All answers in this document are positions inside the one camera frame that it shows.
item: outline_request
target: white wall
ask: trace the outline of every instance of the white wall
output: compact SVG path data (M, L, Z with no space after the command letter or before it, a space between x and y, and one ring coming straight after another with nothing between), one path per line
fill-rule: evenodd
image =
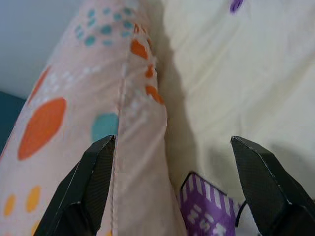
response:
M81 0L2 0L0 91L26 98Z

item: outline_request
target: purple spot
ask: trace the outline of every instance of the purple spot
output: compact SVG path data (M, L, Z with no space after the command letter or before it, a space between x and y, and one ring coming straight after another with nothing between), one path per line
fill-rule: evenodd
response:
M240 8L242 3L243 3L243 0L234 0L231 4L230 12L235 13L238 10L238 8Z

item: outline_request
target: white stripe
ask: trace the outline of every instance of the white stripe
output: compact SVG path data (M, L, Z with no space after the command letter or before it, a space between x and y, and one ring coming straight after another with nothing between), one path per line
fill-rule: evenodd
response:
M226 214L231 216L230 201L229 201L229 199L228 199L228 197L226 195L224 195L223 198L224 198L224 204L225 204L225 212L226 212Z
M191 192L193 190L192 175L189 176L188 184L189 184L189 192Z
M206 188L206 198L211 202L211 196L210 196L210 184L205 182L205 188Z
M201 188L200 178L198 176L195 176L195 177L196 177L197 190L202 195L202 188Z
M234 215L237 215L239 206L238 206L237 201L233 201L233 203L234 203L233 205Z
M209 215L208 213L205 213L205 218L206 218L210 223L213 223L213 222L214 222L212 216Z
M183 201L187 201L187 190L186 190L186 184L183 186Z
M218 191L216 188L214 188L213 191L214 191L214 193L215 193L216 206L217 206L218 208L222 209L219 191Z
M201 213L201 208L200 208L198 205L194 204L194 205L193 205L193 208L195 208L196 211L198 211L199 213Z

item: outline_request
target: teal wall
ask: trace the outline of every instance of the teal wall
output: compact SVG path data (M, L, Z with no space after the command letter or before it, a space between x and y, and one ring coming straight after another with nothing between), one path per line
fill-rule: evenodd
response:
M25 100L0 92L0 153L8 139Z

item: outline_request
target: orange dot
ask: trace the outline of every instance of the orange dot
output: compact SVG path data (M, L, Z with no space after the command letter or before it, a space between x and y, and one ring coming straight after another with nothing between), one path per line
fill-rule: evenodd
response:
M134 33L139 33L139 26L138 24L134 24L134 30L133 30Z
M161 95L158 94L158 91L155 87L146 86L146 92L147 92L147 95L151 95L157 103L162 104L162 105L164 104L163 98L161 97Z
M28 104L31 102L31 100L33 99L33 97L37 94L37 92L38 92L40 86L43 84L43 82L44 82L46 76L48 75L48 72L49 72L50 68L51 68L51 67L48 66L48 67L46 68L46 70L44 70L44 72L40 75L40 77L39 77L39 79L38 79L38 81L37 81L37 83L36 83L36 85L35 85L35 87L34 87L34 89L33 89L33 92L31 93L31 96L30 96L30 98L29 98Z
M153 76L153 64L148 65L148 70L146 71L145 75L148 79L152 78L152 76Z
M29 192L28 198L26 200L26 211L28 213L36 209L39 203L40 190L41 190L40 186L36 186L32 188L31 191Z
M4 212L3 212L3 215L5 217L8 217L9 215L11 215L11 213L13 212L14 210L14 205L15 205L15 195L14 194L11 194L7 200L6 200L6 203L5 203L5 206L4 206Z
M22 137L18 159L31 157L58 132L63 123L66 101L58 98L49 101L36 110Z
M131 52L137 56L140 56L144 59L148 59L148 54L146 48L139 43L138 40L133 39L131 42Z
M31 228L31 236L33 236L35 234L35 231L37 229L39 225L39 220L35 222L35 224L33 225L33 227Z

